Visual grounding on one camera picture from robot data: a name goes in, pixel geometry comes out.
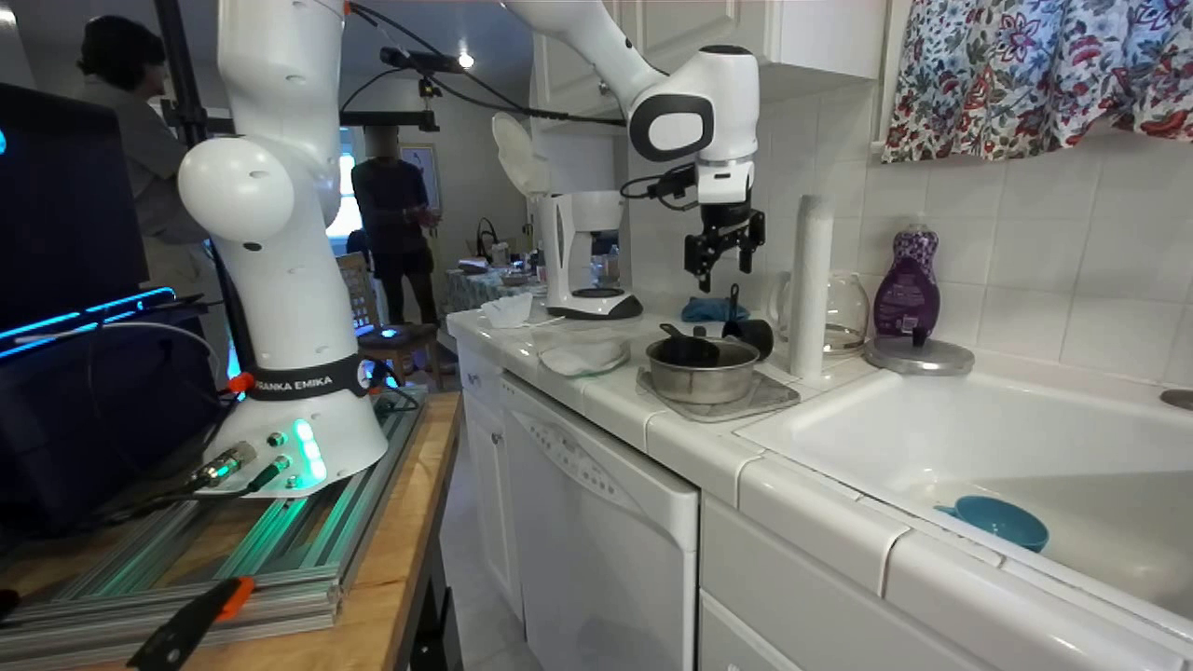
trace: monitor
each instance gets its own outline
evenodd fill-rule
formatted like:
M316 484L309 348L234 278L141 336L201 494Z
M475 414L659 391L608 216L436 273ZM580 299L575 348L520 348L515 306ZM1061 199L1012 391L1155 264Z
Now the monitor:
M116 114L0 81L0 329L141 281Z

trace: soap dispenser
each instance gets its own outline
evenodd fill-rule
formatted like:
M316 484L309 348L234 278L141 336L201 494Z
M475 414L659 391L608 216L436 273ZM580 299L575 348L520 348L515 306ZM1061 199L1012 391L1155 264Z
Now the soap dispenser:
M938 232L928 232L925 222L915 222L897 237L897 264L872 303L872 329L879 339L928 345L941 316L941 288L931 273L938 245Z

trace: backsplash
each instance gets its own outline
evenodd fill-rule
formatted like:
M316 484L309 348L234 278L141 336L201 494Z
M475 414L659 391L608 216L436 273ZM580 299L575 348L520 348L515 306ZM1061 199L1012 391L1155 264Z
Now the backsplash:
M878 85L776 89L761 125L764 273L791 270L796 206L837 206L837 270L878 290L893 237L941 232L938 339L1133 385L1193 385L1193 148L1097 131L1020 166L872 166ZM636 288L690 290L683 227L636 209Z

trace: white sink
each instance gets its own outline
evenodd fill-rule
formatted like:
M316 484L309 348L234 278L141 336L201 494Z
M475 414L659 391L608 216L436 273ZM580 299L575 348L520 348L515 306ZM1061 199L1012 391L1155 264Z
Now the white sink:
M739 437L948 527L959 496L1012 501L1047 527L1047 558L1193 614L1193 414L879 376Z

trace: curtain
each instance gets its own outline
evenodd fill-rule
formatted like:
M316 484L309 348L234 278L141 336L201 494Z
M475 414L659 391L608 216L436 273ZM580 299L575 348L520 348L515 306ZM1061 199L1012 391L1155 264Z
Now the curtain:
M1193 0L915 0L884 161L1193 143Z

